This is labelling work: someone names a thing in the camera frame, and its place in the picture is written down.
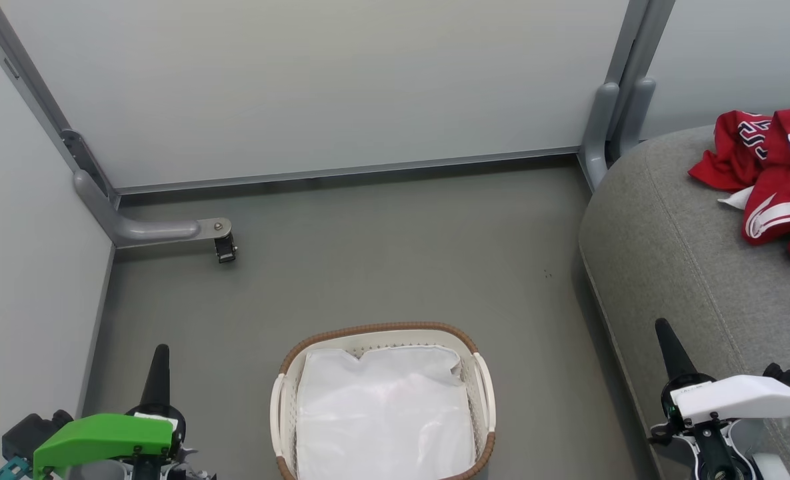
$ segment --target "gray support leg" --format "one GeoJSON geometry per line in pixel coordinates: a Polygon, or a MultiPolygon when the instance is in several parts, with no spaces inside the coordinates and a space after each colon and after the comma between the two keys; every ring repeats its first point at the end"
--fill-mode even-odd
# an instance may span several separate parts
{"type": "Polygon", "coordinates": [[[214,239],[220,262],[232,261],[232,222],[229,219],[201,219],[200,221],[133,221],[117,212],[108,202],[89,173],[78,170],[74,175],[75,191],[87,205],[99,225],[118,249],[156,245],[158,243],[187,242],[214,239]]]}
{"type": "Polygon", "coordinates": [[[3,10],[1,10],[1,6],[0,46],[5,55],[4,65],[7,66],[10,78],[13,80],[16,88],[19,88],[19,84],[27,88],[29,94],[33,97],[36,105],[38,105],[41,110],[41,113],[34,111],[35,115],[37,117],[44,115],[48,122],[51,123],[57,136],[63,140],[63,145],[66,146],[69,154],[71,154],[71,160],[73,162],[67,159],[67,163],[71,166],[72,171],[74,172],[74,170],[77,169],[86,170],[92,175],[96,184],[105,194],[105,197],[107,197],[111,203],[114,203],[114,201],[117,200],[117,194],[111,182],[109,182],[107,176],[101,170],[99,162],[96,161],[93,152],[90,152],[81,134],[72,130],[68,119],[63,115],[63,110],[57,105],[57,101],[54,100],[54,96],[51,94],[51,91],[48,90],[45,80],[42,79],[39,70],[36,69],[33,61],[30,60],[30,55],[28,55],[26,49],[24,49],[24,45],[22,45],[21,40],[19,40],[16,31],[13,30],[13,26],[10,25],[7,16],[4,15],[3,10]]]}
{"type": "Polygon", "coordinates": [[[645,78],[649,72],[650,64],[653,63],[653,57],[656,55],[656,49],[659,48],[659,42],[675,3],[676,0],[650,0],[647,3],[647,10],[645,10],[644,18],[641,21],[641,29],[638,30],[626,61],[626,67],[623,70],[620,98],[617,101],[617,110],[611,118],[611,127],[608,130],[608,137],[612,141],[616,140],[617,126],[626,115],[635,82],[645,78]]]}
{"type": "Polygon", "coordinates": [[[620,34],[617,36],[617,45],[614,46],[614,55],[611,56],[611,64],[608,66],[608,74],[605,76],[605,83],[614,82],[620,84],[626,64],[629,63],[629,54],[632,52],[632,45],[641,30],[641,22],[647,12],[650,0],[629,0],[626,8],[626,16],[620,26],[620,34]]]}
{"type": "Polygon", "coordinates": [[[599,186],[602,177],[608,172],[608,164],[605,163],[605,140],[608,138],[608,126],[611,124],[618,94],[620,87],[615,83],[599,86],[590,109],[587,128],[584,130],[584,139],[581,140],[578,162],[584,170],[591,191],[599,186]]]}
{"type": "Polygon", "coordinates": [[[611,138],[611,156],[614,159],[626,155],[626,152],[641,142],[641,129],[644,127],[644,120],[647,119],[647,110],[655,91],[654,79],[645,78],[635,82],[629,96],[626,116],[617,124],[617,130],[611,138]]]}

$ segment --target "laundry basket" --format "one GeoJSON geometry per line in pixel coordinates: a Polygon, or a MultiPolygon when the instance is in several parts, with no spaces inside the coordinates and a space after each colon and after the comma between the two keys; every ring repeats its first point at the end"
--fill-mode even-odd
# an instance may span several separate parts
{"type": "Polygon", "coordinates": [[[288,353],[270,396],[270,437],[282,478],[297,480],[297,387],[306,352],[342,349],[359,358],[370,350],[405,345],[439,345],[452,349],[461,358],[461,380],[469,399],[477,461],[469,470],[441,480],[468,480],[486,467],[495,446],[495,394],[486,362],[474,342],[459,329],[440,323],[413,322],[330,331],[301,341],[288,353]]]}

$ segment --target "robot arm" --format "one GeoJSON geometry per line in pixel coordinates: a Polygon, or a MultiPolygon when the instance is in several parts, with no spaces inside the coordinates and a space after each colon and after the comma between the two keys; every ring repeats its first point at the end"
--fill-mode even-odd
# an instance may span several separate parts
{"type": "Polygon", "coordinates": [[[158,345],[141,404],[124,415],[100,413],[72,420],[62,410],[52,420],[30,414],[2,437],[8,461],[0,480],[51,480],[74,465],[103,459],[123,462],[129,480],[215,480],[195,473],[184,449],[184,416],[169,404],[169,347],[158,345]]]}
{"type": "Polygon", "coordinates": [[[790,371],[771,364],[762,377],[737,375],[718,381],[697,371],[667,320],[656,320],[656,334],[669,376],[661,395],[667,422],[651,428],[650,442],[672,446],[678,441],[690,447],[693,478],[789,478],[776,455],[760,456],[764,465],[754,463],[755,455],[745,458],[736,447],[733,428],[742,419],[790,417],[790,371]]]}

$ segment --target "basket handle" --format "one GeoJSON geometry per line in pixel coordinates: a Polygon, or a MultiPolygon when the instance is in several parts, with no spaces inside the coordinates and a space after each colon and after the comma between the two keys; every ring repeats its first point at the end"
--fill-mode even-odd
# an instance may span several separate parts
{"type": "Polygon", "coordinates": [[[277,457],[282,457],[282,438],[279,436],[281,425],[279,425],[279,396],[282,393],[282,383],[285,382],[285,374],[280,373],[273,382],[273,391],[270,392],[270,441],[273,442],[273,452],[277,457]]]}
{"type": "Polygon", "coordinates": [[[487,421],[487,429],[490,432],[495,431],[495,390],[493,390],[493,380],[492,377],[489,376],[489,368],[487,367],[487,362],[483,360],[483,357],[480,353],[474,352],[472,355],[475,356],[477,361],[478,371],[481,373],[481,380],[483,380],[483,394],[486,395],[484,399],[487,410],[489,413],[489,419],[487,421]]]}

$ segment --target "plastic bag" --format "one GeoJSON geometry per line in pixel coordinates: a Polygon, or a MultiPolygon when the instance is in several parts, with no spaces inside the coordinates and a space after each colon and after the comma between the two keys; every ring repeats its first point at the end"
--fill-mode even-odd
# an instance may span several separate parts
{"type": "Polygon", "coordinates": [[[438,480],[475,462],[461,359],[438,346],[356,359],[307,353],[297,392],[299,480],[438,480]]]}

